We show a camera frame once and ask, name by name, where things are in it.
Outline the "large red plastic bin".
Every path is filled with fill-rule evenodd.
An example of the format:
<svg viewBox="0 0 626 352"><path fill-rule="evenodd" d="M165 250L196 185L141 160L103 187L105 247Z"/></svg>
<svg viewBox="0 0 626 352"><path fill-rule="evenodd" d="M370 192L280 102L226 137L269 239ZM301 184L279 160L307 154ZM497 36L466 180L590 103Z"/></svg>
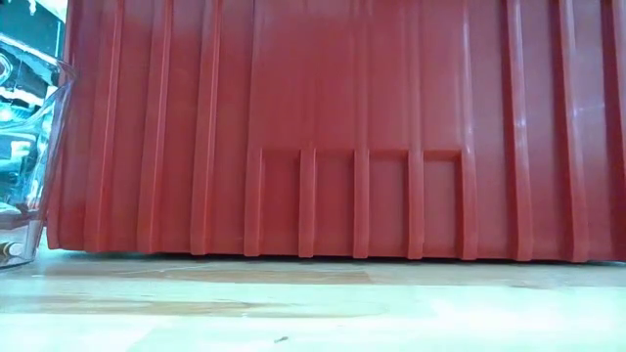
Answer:
<svg viewBox="0 0 626 352"><path fill-rule="evenodd" d="M53 249L626 261L626 0L68 0Z"/></svg>

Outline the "clear plastic container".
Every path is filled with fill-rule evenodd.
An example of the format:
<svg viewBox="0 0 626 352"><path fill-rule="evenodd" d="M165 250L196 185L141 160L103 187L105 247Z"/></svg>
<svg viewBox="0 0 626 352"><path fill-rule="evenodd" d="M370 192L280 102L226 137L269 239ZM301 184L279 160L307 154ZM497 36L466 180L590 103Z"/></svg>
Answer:
<svg viewBox="0 0 626 352"><path fill-rule="evenodd" d="M0 33L0 270L35 259L75 79L64 61Z"/></svg>

